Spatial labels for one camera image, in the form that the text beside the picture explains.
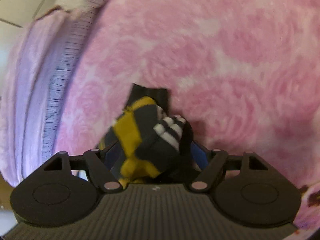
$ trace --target pink fleece fabric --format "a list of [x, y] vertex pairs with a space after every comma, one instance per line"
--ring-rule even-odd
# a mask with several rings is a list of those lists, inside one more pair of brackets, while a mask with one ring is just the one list
[[320, 226], [320, 0], [110, 0], [70, 87], [56, 151], [82, 154], [131, 83], [171, 90], [195, 139], [255, 151], [297, 187], [295, 223]]

